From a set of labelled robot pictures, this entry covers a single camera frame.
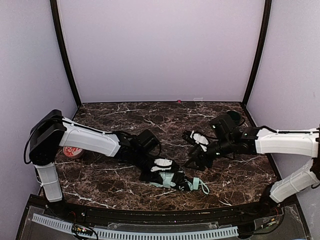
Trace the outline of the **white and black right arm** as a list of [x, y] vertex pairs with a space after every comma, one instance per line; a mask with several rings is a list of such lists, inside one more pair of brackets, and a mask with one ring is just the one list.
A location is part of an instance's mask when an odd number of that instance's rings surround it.
[[223, 114], [210, 121], [214, 141], [197, 131], [185, 131], [183, 139], [193, 145], [186, 168], [204, 171], [216, 158], [229, 154], [293, 154], [310, 157], [301, 168], [266, 187], [260, 203], [275, 206], [288, 197], [320, 183], [320, 129], [275, 130], [267, 126], [240, 129], [238, 121]]

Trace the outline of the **mint and black folding umbrella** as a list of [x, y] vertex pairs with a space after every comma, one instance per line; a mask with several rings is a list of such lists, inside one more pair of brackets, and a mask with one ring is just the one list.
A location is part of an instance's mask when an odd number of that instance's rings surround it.
[[141, 173], [139, 179], [158, 188], [163, 187], [186, 192], [202, 189], [205, 195], [210, 193], [208, 186], [199, 177], [188, 178], [183, 171]]

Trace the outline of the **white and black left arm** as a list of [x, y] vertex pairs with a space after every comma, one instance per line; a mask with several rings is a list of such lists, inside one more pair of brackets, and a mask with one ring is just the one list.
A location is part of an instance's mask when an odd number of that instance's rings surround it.
[[186, 191], [190, 187], [185, 173], [173, 160], [150, 152], [161, 147], [160, 141], [148, 129], [138, 135], [125, 131], [102, 131], [76, 123], [54, 109], [30, 131], [24, 147], [25, 164], [33, 164], [46, 199], [50, 203], [63, 200], [55, 157], [60, 147], [72, 153], [91, 151], [128, 162], [141, 171], [141, 180], [156, 186]]

